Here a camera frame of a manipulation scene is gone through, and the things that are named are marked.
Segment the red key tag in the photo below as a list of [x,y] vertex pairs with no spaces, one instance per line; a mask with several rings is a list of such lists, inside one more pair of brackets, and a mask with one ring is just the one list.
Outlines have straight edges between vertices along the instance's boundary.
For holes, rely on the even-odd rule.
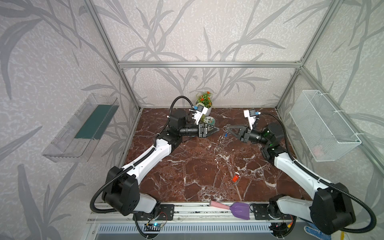
[[234,175],[234,177],[232,179],[233,183],[237,183],[239,181],[240,177],[241,176],[240,176],[239,173],[235,173],[235,175]]

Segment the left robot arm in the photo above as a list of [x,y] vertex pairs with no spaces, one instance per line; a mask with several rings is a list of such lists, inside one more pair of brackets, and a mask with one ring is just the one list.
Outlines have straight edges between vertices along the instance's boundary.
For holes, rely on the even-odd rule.
[[165,157],[169,156],[184,137],[207,138],[219,128],[201,121],[208,112],[202,105],[191,105],[188,112],[174,110],[176,102],[186,100],[178,96],[170,106],[166,124],[153,139],[152,145],[139,157],[121,168],[109,170],[105,184],[96,191],[90,201],[90,209],[97,214],[119,212],[123,216],[143,213],[156,218],[161,203],[154,197],[140,192],[139,185],[145,176]]

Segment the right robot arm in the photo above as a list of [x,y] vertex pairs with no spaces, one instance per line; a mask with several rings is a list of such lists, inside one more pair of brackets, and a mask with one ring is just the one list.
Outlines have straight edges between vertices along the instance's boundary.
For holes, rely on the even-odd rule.
[[[337,231],[352,234],[372,231],[377,225],[377,217],[367,204],[351,195],[343,184],[334,184],[315,174],[295,159],[288,147],[281,146],[280,142],[282,140],[287,142],[288,136],[284,124],[278,117],[275,118],[275,122],[267,125],[262,131],[257,130],[260,117],[265,115],[266,113],[246,110],[245,117],[249,121],[247,126],[228,125],[224,127],[224,130],[243,143],[264,145],[262,155],[265,160],[287,174],[311,197],[310,201],[306,201],[279,195],[272,199],[273,214],[287,214],[301,218],[313,223],[319,231],[326,235]],[[369,214],[370,222],[366,227],[349,228],[356,222],[353,202],[359,204]]]

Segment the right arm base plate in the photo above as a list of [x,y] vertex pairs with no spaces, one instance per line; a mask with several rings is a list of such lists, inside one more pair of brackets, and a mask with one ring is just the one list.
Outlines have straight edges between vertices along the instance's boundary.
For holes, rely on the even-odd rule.
[[291,215],[283,215],[269,212],[269,203],[251,203],[250,204],[251,215],[255,220],[264,221],[283,221],[291,222],[293,217]]

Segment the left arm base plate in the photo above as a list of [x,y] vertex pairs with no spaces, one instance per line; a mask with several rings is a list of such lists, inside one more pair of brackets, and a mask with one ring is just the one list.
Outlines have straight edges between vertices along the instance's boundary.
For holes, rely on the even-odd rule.
[[151,213],[137,212],[134,216],[138,221],[161,220],[172,221],[175,213],[175,205],[159,204],[156,205]]

